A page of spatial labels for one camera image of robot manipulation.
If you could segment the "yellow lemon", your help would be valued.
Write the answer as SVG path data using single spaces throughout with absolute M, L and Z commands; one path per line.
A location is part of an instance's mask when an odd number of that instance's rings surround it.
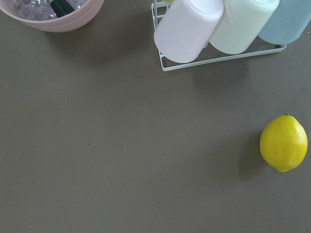
M 269 122 L 260 136 L 263 159 L 278 172 L 298 167 L 308 149 L 303 126 L 291 115 L 281 115 Z

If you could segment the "pink plastic cup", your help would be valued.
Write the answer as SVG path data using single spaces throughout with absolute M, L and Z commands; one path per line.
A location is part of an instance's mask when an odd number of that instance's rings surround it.
M 154 32 L 158 50 L 176 63 L 195 60 L 224 11 L 221 0 L 175 0 Z

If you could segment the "light blue plastic cup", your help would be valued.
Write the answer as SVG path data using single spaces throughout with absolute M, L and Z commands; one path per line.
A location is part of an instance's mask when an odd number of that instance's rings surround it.
M 301 36 L 310 19 L 310 0 L 281 0 L 259 38 L 277 45 L 292 43 Z

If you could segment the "pink ribbed bowl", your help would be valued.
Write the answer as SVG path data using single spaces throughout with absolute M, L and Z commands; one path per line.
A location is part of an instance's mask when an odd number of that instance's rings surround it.
M 47 21 L 32 21 L 19 18 L 17 16 L 17 7 L 14 7 L 7 0 L 0 2 L 0 10 L 29 27 L 46 32 L 62 33 L 73 31 L 89 23 L 97 15 L 103 3 L 104 0 L 88 0 L 74 12 L 61 18 Z

